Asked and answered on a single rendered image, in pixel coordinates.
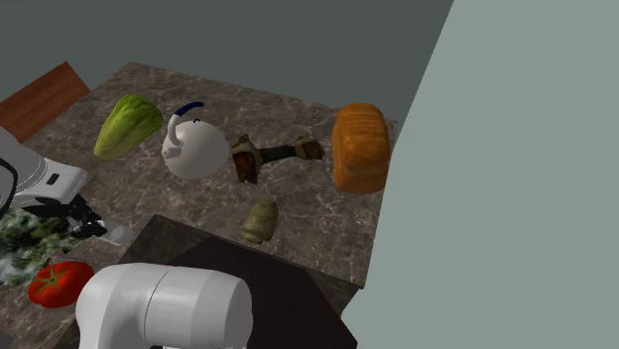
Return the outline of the green white mottled object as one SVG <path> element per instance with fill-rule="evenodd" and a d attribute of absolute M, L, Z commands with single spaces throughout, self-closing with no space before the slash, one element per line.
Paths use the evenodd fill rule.
<path fill-rule="evenodd" d="M 70 252 L 82 241 L 64 219 L 10 208 L 0 219 L 0 286 L 27 286 L 51 255 Z"/>

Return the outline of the small grey flat object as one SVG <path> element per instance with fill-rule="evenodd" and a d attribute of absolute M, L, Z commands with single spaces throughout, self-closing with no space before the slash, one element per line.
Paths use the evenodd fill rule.
<path fill-rule="evenodd" d="M 105 229 L 100 239 L 115 246 L 125 245 L 134 235 L 133 231 L 125 225 L 110 221 L 99 220 L 98 223 Z"/>

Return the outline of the red tomato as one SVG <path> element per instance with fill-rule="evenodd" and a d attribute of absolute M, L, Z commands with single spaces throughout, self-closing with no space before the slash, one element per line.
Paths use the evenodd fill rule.
<path fill-rule="evenodd" d="M 28 298 L 47 308 L 71 305 L 93 276 L 94 270 L 84 262 L 67 261 L 46 266 L 29 284 Z"/>

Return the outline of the green lettuce head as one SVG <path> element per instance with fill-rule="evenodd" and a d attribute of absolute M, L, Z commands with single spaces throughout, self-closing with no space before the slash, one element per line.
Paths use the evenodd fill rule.
<path fill-rule="evenodd" d="M 118 100 L 101 127 L 93 155 L 104 162 L 123 157 L 164 122 L 161 110 L 143 96 L 128 94 Z"/>

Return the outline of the brown wooden furniture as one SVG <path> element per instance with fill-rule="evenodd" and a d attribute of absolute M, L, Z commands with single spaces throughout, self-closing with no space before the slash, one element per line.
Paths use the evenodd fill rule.
<path fill-rule="evenodd" d="M 0 127 L 23 143 L 89 92 L 65 61 L 0 102 Z"/>

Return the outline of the pale green potato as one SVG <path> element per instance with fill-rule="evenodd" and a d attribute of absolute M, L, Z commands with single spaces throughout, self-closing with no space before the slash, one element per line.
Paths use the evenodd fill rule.
<path fill-rule="evenodd" d="M 245 220 L 241 236 L 248 242 L 260 245 L 274 236 L 278 226 L 279 208 L 271 199 L 258 200 Z"/>

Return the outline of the dark robot stand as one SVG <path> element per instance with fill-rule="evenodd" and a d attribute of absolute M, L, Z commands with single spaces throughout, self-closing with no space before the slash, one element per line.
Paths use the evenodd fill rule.
<path fill-rule="evenodd" d="M 253 299 L 247 349 L 357 349 L 340 314 L 360 286 L 154 215 L 115 264 L 213 269 L 243 279 Z"/>

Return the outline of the orange bread loaf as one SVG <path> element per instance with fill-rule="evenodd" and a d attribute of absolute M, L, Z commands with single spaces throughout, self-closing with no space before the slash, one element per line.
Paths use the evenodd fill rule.
<path fill-rule="evenodd" d="M 391 146 L 380 109 L 368 103 L 341 108 L 331 133 L 333 182 L 345 193 L 370 194 L 387 181 Z"/>

